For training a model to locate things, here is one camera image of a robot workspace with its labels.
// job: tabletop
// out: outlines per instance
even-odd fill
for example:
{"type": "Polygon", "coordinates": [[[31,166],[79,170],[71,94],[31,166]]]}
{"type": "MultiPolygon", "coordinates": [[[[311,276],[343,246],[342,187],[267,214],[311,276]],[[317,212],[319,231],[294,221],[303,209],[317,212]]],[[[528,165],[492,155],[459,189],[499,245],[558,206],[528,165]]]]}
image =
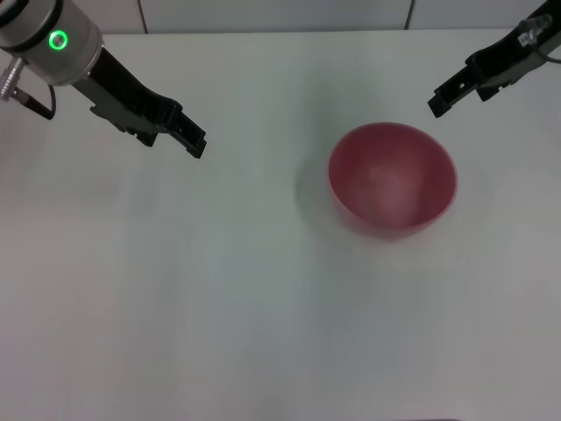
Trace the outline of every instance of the tabletop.
{"type": "Polygon", "coordinates": [[[208,132],[199,161],[69,87],[50,123],[2,105],[0,417],[558,417],[559,69],[426,104],[504,34],[106,37],[208,132]],[[451,210],[395,242],[341,225],[326,181],[337,140],[378,121],[458,168],[451,210]]]}

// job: white wall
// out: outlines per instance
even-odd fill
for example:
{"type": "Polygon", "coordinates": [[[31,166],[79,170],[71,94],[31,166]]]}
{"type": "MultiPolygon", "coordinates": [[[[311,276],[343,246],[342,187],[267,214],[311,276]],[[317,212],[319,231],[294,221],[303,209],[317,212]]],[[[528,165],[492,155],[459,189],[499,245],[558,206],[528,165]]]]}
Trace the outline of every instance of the white wall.
{"type": "Polygon", "coordinates": [[[150,32],[399,29],[409,0],[143,0],[150,32]]]}
{"type": "Polygon", "coordinates": [[[545,0],[417,0],[412,29],[514,28],[545,0]]]}
{"type": "MultiPolygon", "coordinates": [[[[150,32],[401,29],[409,0],[141,0],[150,32]]],[[[413,29],[514,27],[544,0],[416,0],[413,29]]],[[[136,0],[75,0],[106,33],[142,33],[136,0]]]]}
{"type": "Polygon", "coordinates": [[[142,33],[136,0],[74,0],[105,33],[142,33]]]}

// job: red bowl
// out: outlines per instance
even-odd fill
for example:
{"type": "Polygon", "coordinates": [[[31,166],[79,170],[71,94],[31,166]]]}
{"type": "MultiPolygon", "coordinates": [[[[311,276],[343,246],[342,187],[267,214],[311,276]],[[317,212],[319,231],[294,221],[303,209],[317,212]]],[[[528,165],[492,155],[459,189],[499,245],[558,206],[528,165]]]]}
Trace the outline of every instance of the red bowl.
{"type": "Polygon", "coordinates": [[[396,123],[364,125],[344,136],[331,155],[329,179],[345,221],[385,237],[410,235],[435,222],[458,187],[440,144],[396,123]]]}

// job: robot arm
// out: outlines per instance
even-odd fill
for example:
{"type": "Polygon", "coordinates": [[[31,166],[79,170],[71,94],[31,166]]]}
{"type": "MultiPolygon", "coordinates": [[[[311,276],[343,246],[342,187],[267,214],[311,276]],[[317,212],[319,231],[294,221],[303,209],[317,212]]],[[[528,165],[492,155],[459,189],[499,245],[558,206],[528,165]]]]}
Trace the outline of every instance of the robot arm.
{"type": "Polygon", "coordinates": [[[72,0],[0,0],[0,48],[14,59],[0,79],[0,97],[15,97],[43,117],[53,115],[17,88],[24,66],[49,85],[73,85],[91,110],[118,130],[152,146],[168,133],[200,158],[205,132],[173,99],[140,83],[103,46],[97,26],[72,0]]]}
{"type": "Polygon", "coordinates": [[[429,106],[440,118],[474,90],[488,101],[545,62],[556,62],[547,54],[560,45],[561,0],[549,0],[507,37],[469,57],[463,70],[435,90],[429,106]]]}

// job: pink bowl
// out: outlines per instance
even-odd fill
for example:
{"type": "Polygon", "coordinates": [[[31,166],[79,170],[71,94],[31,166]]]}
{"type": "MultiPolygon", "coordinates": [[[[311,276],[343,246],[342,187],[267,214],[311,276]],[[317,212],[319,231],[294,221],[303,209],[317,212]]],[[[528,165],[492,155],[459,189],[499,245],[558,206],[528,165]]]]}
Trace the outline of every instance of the pink bowl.
{"type": "Polygon", "coordinates": [[[345,221],[384,237],[435,222],[458,187],[451,157],[438,142],[396,123],[364,125],[344,136],[331,155],[329,179],[345,221]]]}

